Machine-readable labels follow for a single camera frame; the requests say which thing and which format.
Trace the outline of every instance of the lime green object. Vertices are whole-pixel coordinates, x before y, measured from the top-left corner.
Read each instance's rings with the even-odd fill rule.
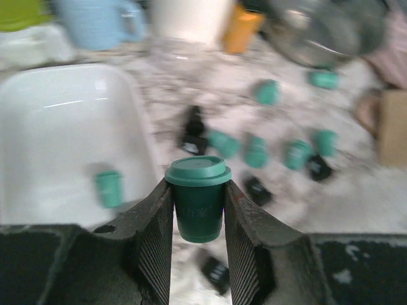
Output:
[[[254,135],[251,136],[244,156],[246,164],[253,168],[263,168],[267,165],[269,159],[264,139]]]
[[[301,170],[312,153],[313,149],[310,144],[295,140],[288,146],[284,165],[290,170]]]
[[[51,20],[43,0],[0,0],[0,32],[14,32]]]
[[[339,86],[339,74],[331,71],[312,71],[308,75],[308,81],[316,87],[332,90]]]
[[[263,105],[275,105],[280,99],[280,88],[276,81],[269,80],[256,90],[256,99]]]
[[[240,142],[238,140],[217,130],[210,132],[208,140],[210,146],[215,147],[225,159],[234,157],[240,150]]]
[[[178,229],[192,243],[215,240],[223,220],[224,183],[230,168],[215,156],[197,156],[173,162],[165,173],[172,184]]]
[[[96,186],[99,198],[105,208],[116,208],[122,205],[121,175],[116,170],[96,175]]]
[[[318,153],[322,157],[332,157],[336,154],[336,141],[338,135],[332,130],[320,130],[315,136]]]

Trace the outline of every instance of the metal pot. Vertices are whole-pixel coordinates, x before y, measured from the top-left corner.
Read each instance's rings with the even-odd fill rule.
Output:
[[[377,0],[268,0],[268,40],[305,66],[332,68],[376,49],[384,33]]]

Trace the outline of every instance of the blue mug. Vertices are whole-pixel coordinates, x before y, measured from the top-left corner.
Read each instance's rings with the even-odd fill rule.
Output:
[[[146,37],[144,11],[131,0],[55,0],[55,4],[61,22],[79,47],[109,50],[124,41]]]

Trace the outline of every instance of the marble countertop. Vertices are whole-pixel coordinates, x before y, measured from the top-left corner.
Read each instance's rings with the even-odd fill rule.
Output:
[[[263,170],[246,167],[241,156],[226,162],[238,184],[245,170],[265,183],[275,195],[265,210],[276,218],[310,232],[407,233],[407,172],[381,167],[375,142],[352,118],[357,98],[368,88],[380,86],[363,60],[339,70],[340,87],[333,91],[308,85],[307,68],[287,61],[258,37],[244,55],[214,50],[202,54],[198,63],[185,61],[180,64],[182,74],[177,64],[164,69],[145,46],[135,44],[111,51],[82,51],[77,62],[105,62],[137,80],[163,173],[172,161],[189,156],[177,147],[176,139],[188,106],[200,105],[210,128],[229,133],[243,144],[247,133],[266,139],[272,162]],[[0,72],[0,80],[8,75]],[[282,99],[275,106],[260,105],[251,96],[253,86],[264,79],[281,85]],[[293,138],[310,141],[318,128],[339,135],[338,155],[328,159],[335,175],[322,184],[313,182],[306,172],[292,172],[282,165],[284,144]],[[199,247],[209,247],[227,260],[222,238]],[[218,297],[200,280],[197,268],[190,268],[197,249],[174,235],[171,303],[231,304],[230,295]]]

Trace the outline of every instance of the yellow bottle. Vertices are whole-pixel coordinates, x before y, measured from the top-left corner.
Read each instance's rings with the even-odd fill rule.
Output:
[[[253,34],[257,33],[265,20],[258,0],[242,0],[233,10],[229,26],[223,38],[223,49],[227,53],[246,51]]]

